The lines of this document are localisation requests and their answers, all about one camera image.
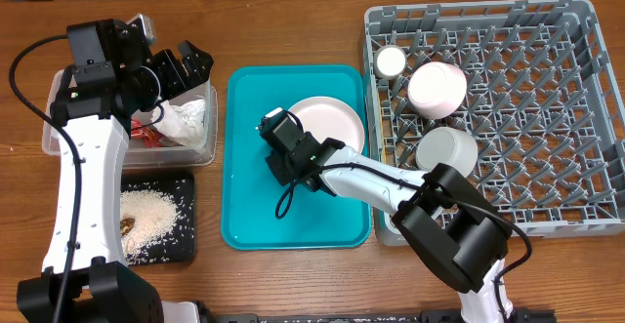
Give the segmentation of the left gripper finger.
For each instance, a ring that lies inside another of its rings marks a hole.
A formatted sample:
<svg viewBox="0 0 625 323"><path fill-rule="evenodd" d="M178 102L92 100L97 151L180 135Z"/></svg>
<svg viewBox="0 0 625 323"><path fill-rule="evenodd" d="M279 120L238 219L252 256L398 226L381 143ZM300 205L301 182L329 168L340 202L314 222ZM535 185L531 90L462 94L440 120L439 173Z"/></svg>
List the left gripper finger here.
<svg viewBox="0 0 625 323"><path fill-rule="evenodd" d="M201 51L185 40L178 45L178 50L182 56L181 62L185 67L200 67L201 66Z"/></svg>
<svg viewBox="0 0 625 323"><path fill-rule="evenodd" d="M208 53L195 53L192 56L194 61L194 73L200 82L206 82L210 77L210 71L214 64L212 56Z"/></svg>

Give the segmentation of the white napkin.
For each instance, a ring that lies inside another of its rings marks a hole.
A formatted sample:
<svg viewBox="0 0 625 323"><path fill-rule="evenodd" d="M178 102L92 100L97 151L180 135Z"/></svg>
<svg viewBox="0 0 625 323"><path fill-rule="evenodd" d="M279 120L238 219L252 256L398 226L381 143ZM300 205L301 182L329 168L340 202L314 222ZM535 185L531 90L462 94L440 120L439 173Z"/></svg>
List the white napkin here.
<svg viewBox="0 0 625 323"><path fill-rule="evenodd" d="M170 141L185 146L198 145L204 136L204 114L206 103L203 99L188 101L183 105L161 104L152 113L152 124L156 130Z"/></svg>

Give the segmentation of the pink round plate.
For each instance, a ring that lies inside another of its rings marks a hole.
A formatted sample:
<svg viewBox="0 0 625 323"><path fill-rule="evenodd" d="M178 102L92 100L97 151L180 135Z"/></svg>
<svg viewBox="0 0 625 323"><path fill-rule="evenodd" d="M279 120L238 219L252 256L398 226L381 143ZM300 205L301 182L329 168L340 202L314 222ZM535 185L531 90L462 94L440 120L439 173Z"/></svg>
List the pink round plate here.
<svg viewBox="0 0 625 323"><path fill-rule="evenodd" d="M289 111L301 121L304 131L319 141L332 138L344 142L357 152L365 145L364 127L353 108L330 97L310 97L293 104Z"/></svg>

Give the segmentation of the red ketchup packet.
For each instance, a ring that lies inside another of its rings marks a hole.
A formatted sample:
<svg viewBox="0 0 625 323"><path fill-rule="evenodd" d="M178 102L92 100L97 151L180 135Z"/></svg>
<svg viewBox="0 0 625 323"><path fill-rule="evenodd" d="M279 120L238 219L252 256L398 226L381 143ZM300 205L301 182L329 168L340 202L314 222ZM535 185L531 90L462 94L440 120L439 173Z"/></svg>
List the red ketchup packet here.
<svg viewBox="0 0 625 323"><path fill-rule="evenodd" d="M162 147L162 138L163 135L154 128L150 128L149 126L144 127L137 119L131 120L131 140L141 141L145 147L152 148Z"/></svg>

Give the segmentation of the white paper cup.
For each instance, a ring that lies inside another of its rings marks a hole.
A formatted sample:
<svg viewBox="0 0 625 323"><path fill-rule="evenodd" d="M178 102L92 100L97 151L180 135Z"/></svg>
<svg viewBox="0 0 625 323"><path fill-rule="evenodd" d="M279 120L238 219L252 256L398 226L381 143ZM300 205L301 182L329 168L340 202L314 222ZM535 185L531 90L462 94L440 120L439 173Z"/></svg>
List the white paper cup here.
<svg viewBox="0 0 625 323"><path fill-rule="evenodd" d="M382 46L374 54L374 73L381 79L397 78L404 71L406 64L406 54L397 45Z"/></svg>

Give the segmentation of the pink bowl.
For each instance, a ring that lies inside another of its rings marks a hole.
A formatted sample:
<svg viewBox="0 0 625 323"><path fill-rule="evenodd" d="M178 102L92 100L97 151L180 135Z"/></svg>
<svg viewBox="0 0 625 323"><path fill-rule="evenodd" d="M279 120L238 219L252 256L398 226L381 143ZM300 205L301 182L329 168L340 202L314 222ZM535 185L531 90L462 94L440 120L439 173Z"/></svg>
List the pink bowl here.
<svg viewBox="0 0 625 323"><path fill-rule="evenodd" d="M441 119L464 101L468 83L457 66L441 61L421 65L410 77L407 95L416 111L427 119Z"/></svg>

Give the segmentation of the white bowl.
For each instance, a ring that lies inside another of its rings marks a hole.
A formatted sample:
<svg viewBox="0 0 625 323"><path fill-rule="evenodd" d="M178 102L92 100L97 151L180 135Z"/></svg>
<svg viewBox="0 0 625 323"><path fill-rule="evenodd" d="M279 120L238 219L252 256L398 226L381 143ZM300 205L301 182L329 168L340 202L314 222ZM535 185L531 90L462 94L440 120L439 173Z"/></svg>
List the white bowl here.
<svg viewBox="0 0 625 323"><path fill-rule="evenodd" d="M437 164L453 167L463 177L474 170L479 156L476 140L465 131L438 127L420 139L416 164L420 170L431 171Z"/></svg>

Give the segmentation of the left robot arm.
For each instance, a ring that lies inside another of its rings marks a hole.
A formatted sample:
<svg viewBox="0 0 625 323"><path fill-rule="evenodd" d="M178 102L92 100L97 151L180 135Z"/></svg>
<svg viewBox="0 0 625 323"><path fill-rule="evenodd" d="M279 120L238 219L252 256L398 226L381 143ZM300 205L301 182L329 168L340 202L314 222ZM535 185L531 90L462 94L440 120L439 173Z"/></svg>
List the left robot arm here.
<svg viewBox="0 0 625 323"><path fill-rule="evenodd" d="M71 25L73 61L42 113L60 139L54 232L38 277L20 282L17 306L30 322L208 322L201 302L167 302L127 265L120 193L137 111L209 79L212 57L184 41L153 53L152 22L95 20Z"/></svg>

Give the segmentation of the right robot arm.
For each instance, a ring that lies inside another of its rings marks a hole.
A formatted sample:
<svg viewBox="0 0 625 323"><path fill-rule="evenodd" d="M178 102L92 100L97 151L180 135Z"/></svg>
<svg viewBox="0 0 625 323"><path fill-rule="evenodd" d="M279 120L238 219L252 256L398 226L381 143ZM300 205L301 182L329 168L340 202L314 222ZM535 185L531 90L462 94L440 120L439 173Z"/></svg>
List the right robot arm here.
<svg viewBox="0 0 625 323"><path fill-rule="evenodd" d="M454 289L466 322L507 322L513 306L501 278L512 228L456 169L430 172L373 160L342 141L318 141L281 108L262 118L266 162L285 186L275 209L283 218L296 186L362 201L390 215L424 265Z"/></svg>

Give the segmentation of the grey dishwasher rack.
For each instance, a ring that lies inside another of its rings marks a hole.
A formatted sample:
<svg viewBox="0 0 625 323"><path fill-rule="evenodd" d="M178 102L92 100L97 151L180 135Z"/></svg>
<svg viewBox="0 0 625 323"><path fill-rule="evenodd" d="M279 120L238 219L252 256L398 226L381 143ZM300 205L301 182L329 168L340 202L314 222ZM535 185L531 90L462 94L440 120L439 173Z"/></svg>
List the grey dishwasher rack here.
<svg viewBox="0 0 625 323"><path fill-rule="evenodd" d="M375 52L406 54L395 79L374 73ZM443 119L469 133L479 156L471 183L527 234L612 235L624 229L624 105L589 0L509 0L377 6L364 15L370 155L416 167L438 121L410 104L410 76L441 61L468 91Z"/></svg>

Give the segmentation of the teal plastic tray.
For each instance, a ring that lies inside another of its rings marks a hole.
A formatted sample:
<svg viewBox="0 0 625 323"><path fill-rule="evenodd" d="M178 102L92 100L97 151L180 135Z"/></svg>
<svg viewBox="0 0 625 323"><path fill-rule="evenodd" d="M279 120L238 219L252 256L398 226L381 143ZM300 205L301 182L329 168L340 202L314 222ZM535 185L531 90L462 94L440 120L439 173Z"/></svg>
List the teal plastic tray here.
<svg viewBox="0 0 625 323"><path fill-rule="evenodd" d="M367 204L301 185L286 216L275 216L285 188L265 161L271 148L257 127L271 110L315 96L338 99L365 116L362 78L345 64L248 66L230 78L221 232L234 249L353 248L369 236Z"/></svg>

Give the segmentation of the clear plastic bin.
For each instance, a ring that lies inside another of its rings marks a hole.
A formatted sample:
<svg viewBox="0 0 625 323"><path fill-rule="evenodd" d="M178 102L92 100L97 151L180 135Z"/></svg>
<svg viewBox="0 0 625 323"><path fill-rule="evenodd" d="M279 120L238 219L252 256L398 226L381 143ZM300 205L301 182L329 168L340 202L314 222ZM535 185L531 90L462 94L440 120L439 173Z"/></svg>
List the clear plastic bin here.
<svg viewBox="0 0 625 323"><path fill-rule="evenodd" d="M48 96L46 113L49 113L49 105L54 100L58 91L63 70L59 70L52 81ZM169 101L171 105L183 105L188 101L198 99L205 100L206 112L204 114L204 136L198 145L185 146L175 144L173 141L166 142L162 147L145 147L141 141L130 140L128 151L123 162L123 169L151 169L165 167L192 167L205 166L212 162L216 149L218 136L218 98L216 90L211 86L210 80L189 92L186 92ZM142 124L149 122L152 113L137 111L134 119ZM41 147L44 153L51 156L59 156L60 148L57 132L48 123L43 124Z"/></svg>

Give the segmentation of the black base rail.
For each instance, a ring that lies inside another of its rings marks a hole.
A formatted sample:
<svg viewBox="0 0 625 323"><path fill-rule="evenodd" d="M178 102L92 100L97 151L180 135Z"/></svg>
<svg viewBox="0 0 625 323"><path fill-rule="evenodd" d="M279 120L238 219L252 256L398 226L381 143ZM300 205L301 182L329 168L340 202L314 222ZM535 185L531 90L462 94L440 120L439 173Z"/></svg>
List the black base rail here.
<svg viewBox="0 0 625 323"><path fill-rule="evenodd" d="M224 314L214 316L219 323L462 323L460 309L424 310L414 314L360 314L262 317L256 314ZM553 310L519 308L511 322L556 323Z"/></svg>

